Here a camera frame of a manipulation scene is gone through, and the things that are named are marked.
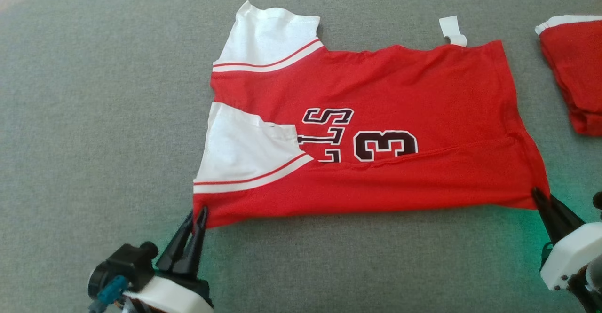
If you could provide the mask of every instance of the clothing tag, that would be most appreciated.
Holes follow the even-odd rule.
[[[468,42],[465,35],[460,33],[458,16],[439,18],[439,26],[441,26],[441,31],[443,31],[443,37],[449,39],[450,44],[466,47]]]

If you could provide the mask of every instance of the red fabric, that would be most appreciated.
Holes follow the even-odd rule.
[[[316,159],[340,149],[340,163],[311,161],[254,189],[195,194],[209,208],[208,227],[255,217],[425,210],[494,203],[534,209],[531,189],[549,194],[543,161],[518,114],[501,42],[421,51],[316,50],[273,72],[215,72],[215,101],[295,124],[298,135],[327,137],[334,118],[304,123],[308,109],[353,110],[338,145],[304,142]],[[417,153],[374,152],[359,161],[360,131],[407,131]],[[367,144],[375,149],[376,143]]]
[[[561,24],[540,35],[577,133],[602,136],[602,20]]]

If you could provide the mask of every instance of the white trim on red garment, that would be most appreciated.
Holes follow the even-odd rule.
[[[581,22],[593,22],[594,20],[602,20],[602,16],[594,16],[594,15],[563,15],[563,16],[555,16],[548,19],[548,21],[539,24],[535,28],[536,34],[541,34],[544,30],[553,28],[555,26],[559,26],[562,24],[572,24],[572,23],[581,23]]]
[[[193,193],[225,193],[260,187],[284,178],[312,160],[314,160],[313,157],[304,153],[294,157],[288,161],[288,163],[280,166],[278,169],[249,180],[195,182]]]
[[[283,60],[279,60],[275,63],[267,64],[267,65],[256,65],[250,63],[221,63],[213,65],[213,72],[227,72],[227,71],[249,71],[249,72],[270,72],[276,71],[279,69],[283,69],[289,65],[294,64],[295,62],[305,58],[309,54],[312,54],[314,51],[320,49],[324,45],[322,42],[316,38],[313,41],[309,42],[307,45],[301,47],[299,50],[296,50],[292,54],[290,54],[287,58]]]

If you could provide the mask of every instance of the blue cable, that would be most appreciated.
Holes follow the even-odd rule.
[[[97,300],[88,307],[90,313],[103,313],[107,310],[107,306],[111,305],[120,298],[127,290],[129,281],[124,276],[114,277],[108,285],[98,294]]]

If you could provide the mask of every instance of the gray tablecloth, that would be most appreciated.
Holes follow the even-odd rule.
[[[245,0],[30,0],[0,15],[2,310],[83,312],[122,243],[165,247],[189,211],[208,81]],[[575,135],[533,28],[602,0],[250,0],[322,16],[330,49],[503,39],[553,192],[587,221],[602,140]],[[580,312],[539,278],[535,211],[495,206],[257,219],[210,230],[219,312]]]

